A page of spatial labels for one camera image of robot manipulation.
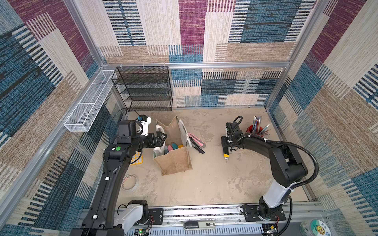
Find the green Christmas burlap tote bag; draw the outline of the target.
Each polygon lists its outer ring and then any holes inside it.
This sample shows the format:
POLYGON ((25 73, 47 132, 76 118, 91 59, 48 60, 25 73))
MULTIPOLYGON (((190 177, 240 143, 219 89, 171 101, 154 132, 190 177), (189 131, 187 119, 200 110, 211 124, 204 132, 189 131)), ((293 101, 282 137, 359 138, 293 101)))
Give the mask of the green Christmas burlap tote bag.
POLYGON ((164 147, 154 148, 153 158, 161 170, 161 175, 167 176, 191 170, 193 167, 189 148, 192 147, 192 144, 182 120, 175 117, 169 125, 156 121, 156 131, 167 134, 167 139, 165 140, 166 146, 172 143, 183 145, 182 148, 173 149, 168 154, 164 154, 164 147))

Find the black grey utility knife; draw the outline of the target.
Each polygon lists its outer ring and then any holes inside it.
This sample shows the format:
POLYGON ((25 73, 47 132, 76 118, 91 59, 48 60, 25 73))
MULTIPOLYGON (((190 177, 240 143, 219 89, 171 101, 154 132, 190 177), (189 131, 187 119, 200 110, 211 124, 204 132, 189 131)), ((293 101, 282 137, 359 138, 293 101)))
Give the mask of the black grey utility knife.
POLYGON ((205 154, 205 151, 194 141, 192 137, 190 137, 190 141, 192 146, 201 154, 205 154))

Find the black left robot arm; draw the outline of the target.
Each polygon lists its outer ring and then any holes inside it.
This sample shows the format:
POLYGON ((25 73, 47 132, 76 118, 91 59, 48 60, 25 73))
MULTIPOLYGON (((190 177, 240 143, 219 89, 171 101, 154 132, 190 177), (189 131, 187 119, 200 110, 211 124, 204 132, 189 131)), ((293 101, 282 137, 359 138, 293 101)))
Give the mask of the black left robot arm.
POLYGON ((149 133, 151 118, 146 115, 136 120, 119 122, 118 133, 103 153, 103 173, 89 211, 72 236, 124 236, 136 223, 150 219, 145 200, 131 201, 127 208, 116 213, 116 203, 124 176, 137 152, 145 148, 163 147, 165 133, 149 133))

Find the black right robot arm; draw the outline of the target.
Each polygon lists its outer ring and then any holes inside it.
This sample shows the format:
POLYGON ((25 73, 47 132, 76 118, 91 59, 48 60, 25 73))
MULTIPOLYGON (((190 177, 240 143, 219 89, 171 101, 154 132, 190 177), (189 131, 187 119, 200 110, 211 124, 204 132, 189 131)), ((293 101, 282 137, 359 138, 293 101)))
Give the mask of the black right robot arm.
POLYGON ((290 193, 315 180, 319 174, 319 163, 315 156, 304 147, 284 141, 274 141, 253 133, 243 133, 239 124, 243 117, 238 116, 233 122, 225 125, 226 134, 221 137, 223 156, 229 159, 229 152, 238 149, 248 149, 267 157, 270 161, 273 181, 268 191, 260 198, 258 206, 244 208, 242 213, 249 221, 257 217, 260 221, 269 221, 279 216, 282 205, 290 197, 290 193), (308 169, 299 150, 305 152, 313 162, 313 174, 306 180, 308 169))

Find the red pen cup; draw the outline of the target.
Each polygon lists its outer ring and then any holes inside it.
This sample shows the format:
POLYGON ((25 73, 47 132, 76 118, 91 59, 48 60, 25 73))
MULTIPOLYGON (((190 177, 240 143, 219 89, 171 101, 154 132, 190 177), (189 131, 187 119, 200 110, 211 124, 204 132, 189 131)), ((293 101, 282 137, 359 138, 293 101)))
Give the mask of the red pen cup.
MULTIPOLYGON (((254 128, 253 128, 253 126, 251 125, 250 127, 247 128, 246 133, 251 133, 251 134, 252 134, 253 131, 254 131, 254 128)), ((262 132, 262 131, 263 131, 263 128, 260 127, 259 130, 256 130, 255 135, 262 136, 262 135, 263 135, 263 132, 262 132)))

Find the yellow calculator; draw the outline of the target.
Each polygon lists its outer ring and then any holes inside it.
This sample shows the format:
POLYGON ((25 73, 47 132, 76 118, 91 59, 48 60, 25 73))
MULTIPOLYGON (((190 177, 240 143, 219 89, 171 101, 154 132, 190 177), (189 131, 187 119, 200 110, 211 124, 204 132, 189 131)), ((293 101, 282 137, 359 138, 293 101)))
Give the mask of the yellow calculator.
POLYGON ((135 155, 132 157, 130 165, 138 165, 143 163, 143 153, 141 151, 137 151, 135 155))

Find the clear tape roll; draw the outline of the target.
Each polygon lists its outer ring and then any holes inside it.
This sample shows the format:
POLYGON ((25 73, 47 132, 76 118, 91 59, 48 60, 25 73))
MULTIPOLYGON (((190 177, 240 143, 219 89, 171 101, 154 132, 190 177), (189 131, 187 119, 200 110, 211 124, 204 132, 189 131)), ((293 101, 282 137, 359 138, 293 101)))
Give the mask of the clear tape roll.
POLYGON ((126 174, 123 178, 121 189, 126 192, 133 192, 138 188, 139 179, 134 174, 126 174))

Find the green white round sticker can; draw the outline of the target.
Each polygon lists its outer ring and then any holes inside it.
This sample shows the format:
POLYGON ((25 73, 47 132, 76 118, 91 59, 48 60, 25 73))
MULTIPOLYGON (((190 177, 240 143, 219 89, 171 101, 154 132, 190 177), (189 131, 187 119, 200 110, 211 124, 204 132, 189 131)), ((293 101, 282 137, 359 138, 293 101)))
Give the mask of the green white round sticker can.
POLYGON ((330 228, 319 219, 303 221, 299 230, 302 236, 331 236, 330 228))

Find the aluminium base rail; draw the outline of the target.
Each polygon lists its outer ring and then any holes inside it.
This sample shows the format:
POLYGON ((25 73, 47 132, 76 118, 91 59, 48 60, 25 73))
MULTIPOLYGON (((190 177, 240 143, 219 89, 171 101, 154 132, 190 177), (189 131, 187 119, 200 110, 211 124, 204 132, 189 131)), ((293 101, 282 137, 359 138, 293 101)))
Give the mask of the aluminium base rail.
POLYGON ((256 204, 152 207, 154 223, 134 225, 127 236, 275 236, 291 222, 285 236, 298 236, 301 222, 326 220, 319 202, 286 203, 269 221, 257 216, 256 204))

